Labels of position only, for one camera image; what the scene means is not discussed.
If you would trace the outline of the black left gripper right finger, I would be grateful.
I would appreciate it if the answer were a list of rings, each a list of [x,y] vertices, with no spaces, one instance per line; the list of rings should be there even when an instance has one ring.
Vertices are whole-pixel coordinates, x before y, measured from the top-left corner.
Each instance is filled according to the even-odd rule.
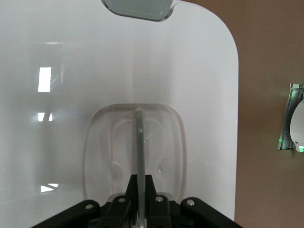
[[[204,201],[189,197],[179,204],[158,194],[151,175],[145,176],[146,218],[149,228],[239,228]]]

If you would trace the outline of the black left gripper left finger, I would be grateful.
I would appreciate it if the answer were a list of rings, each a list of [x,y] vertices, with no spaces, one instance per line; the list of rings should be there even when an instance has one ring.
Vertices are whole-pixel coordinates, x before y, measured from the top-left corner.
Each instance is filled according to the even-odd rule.
[[[131,175],[125,194],[100,206],[84,200],[36,224],[35,228],[131,228],[137,213],[137,175]]]

